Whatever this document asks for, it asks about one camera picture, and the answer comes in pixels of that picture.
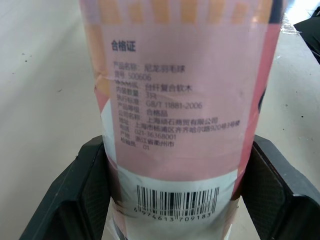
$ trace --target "cylindrical tube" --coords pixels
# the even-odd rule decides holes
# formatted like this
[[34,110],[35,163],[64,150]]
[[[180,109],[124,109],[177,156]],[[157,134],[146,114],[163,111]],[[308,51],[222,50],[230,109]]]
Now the cylindrical tube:
[[282,0],[80,6],[118,237],[227,239]]

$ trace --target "white floor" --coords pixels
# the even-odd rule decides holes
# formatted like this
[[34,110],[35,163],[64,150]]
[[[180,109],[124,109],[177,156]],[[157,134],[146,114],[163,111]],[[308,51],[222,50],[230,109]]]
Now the white floor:
[[[320,190],[320,67],[301,37],[280,39],[288,44],[278,46],[257,134]],[[78,2],[0,1],[0,74],[0,239],[16,240],[52,181],[101,134]],[[259,239],[243,204],[236,239]]]

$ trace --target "black object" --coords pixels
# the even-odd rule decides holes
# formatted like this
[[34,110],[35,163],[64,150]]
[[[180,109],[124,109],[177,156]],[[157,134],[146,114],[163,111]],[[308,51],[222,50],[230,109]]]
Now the black object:
[[[102,136],[52,183],[20,240],[100,240],[108,212]],[[320,193],[277,148],[256,136],[242,196],[261,240],[319,240]]]
[[311,18],[294,24],[297,31],[320,64],[320,6]]

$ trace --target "pink label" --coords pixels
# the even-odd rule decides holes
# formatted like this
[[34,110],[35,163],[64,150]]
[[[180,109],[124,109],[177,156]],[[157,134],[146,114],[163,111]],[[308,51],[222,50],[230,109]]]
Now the pink label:
[[104,26],[117,164],[170,181],[237,169],[267,28]]

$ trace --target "white barcode sticker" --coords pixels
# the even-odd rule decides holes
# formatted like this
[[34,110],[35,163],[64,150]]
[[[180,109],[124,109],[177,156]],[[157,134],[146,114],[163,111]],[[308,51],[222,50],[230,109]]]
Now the white barcode sticker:
[[219,189],[220,187],[201,191],[166,192],[137,185],[137,207],[134,211],[144,215],[153,213],[175,220],[191,217],[190,220],[194,221],[198,215],[211,216],[215,213]]
[[165,181],[118,166],[128,240],[220,239],[223,227],[213,223],[224,224],[237,172],[199,181]]

